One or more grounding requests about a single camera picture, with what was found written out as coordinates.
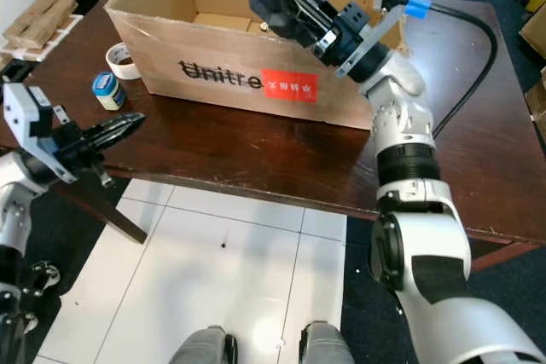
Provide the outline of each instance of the cable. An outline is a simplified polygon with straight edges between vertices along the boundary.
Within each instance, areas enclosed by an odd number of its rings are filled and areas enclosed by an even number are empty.
[[[444,127],[447,125],[447,123],[450,122],[450,120],[455,117],[455,115],[461,110],[462,106],[465,105],[465,103],[472,97],[476,89],[479,87],[479,85],[484,81],[484,78],[489,73],[491,67],[493,66],[493,63],[495,62],[495,59],[497,58],[497,51],[498,51],[498,43],[497,43],[497,36],[495,36],[495,33],[491,29],[491,27],[482,21],[481,19],[478,19],[475,16],[472,16],[471,14],[462,12],[460,10],[448,8],[447,6],[442,6],[441,4],[432,3],[430,6],[431,10],[434,10],[435,12],[439,12],[441,14],[447,14],[448,16],[455,17],[457,19],[465,20],[468,23],[472,23],[473,25],[476,25],[481,30],[485,32],[489,40],[491,41],[491,52],[489,53],[489,57],[487,59],[487,62],[485,63],[484,68],[482,69],[479,76],[476,78],[476,80],[472,83],[470,88],[467,90],[466,93],[461,97],[461,99],[451,108],[451,110],[445,115],[445,117],[439,122],[439,124],[436,126],[433,132],[433,137],[436,138],[438,134],[444,129]]]

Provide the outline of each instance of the dark wooden table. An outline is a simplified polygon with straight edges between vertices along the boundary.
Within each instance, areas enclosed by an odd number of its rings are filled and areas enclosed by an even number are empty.
[[[485,20],[499,39],[491,74],[437,140],[442,176],[468,234],[492,251],[487,261],[475,261],[482,268],[546,244],[546,164],[492,6],[439,1]],[[113,115],[90,91],[95,75],[108,69],[106,50],[120,41],[102,5],[27,80],[82,127]],[[440,118],[485,64],[488,40],[479,29],[432,12],[425,22],[409,20],[406,36]],[[368,131],[152,96],[141,80],[123,87],[122,111],[145,113],[147,120],[106,152],[114,175],[375,218]],[[5,124],[0,145],[15,145]]]

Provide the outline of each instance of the white floor tile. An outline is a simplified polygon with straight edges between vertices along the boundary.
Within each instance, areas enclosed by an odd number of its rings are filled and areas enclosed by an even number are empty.
[[[169,206],[299,232],[304,209],[264,200],[176,187]]]
[[[339,213],[305,209],[302,234],[314,234],[323,238],[339,240],[345,243],[347,216]]]
[[[156,205],[165,205],[171,196],[174,185],[131,179],[123,193],[124,198],[143,200]]]
[[[40,357],[39,355],[34,359],[32,364],[64,364],[60,361],[52,361],[48,360],[47,358]]]
[[[122,199],[117,209],[151,232],[165,207]],[[40,355],[70,364],[95,360],[145,245],[104,228],[73,288],[61,297],[61,310]]]
[[[297,243],[293,232],[167,207],[96,364],[167,363],[212,324],[237,336],[240,364],[276,363]]]
[[[302,234],[279,364],[298,362],[301,331],[322,320],[340,328],[345,246]]]

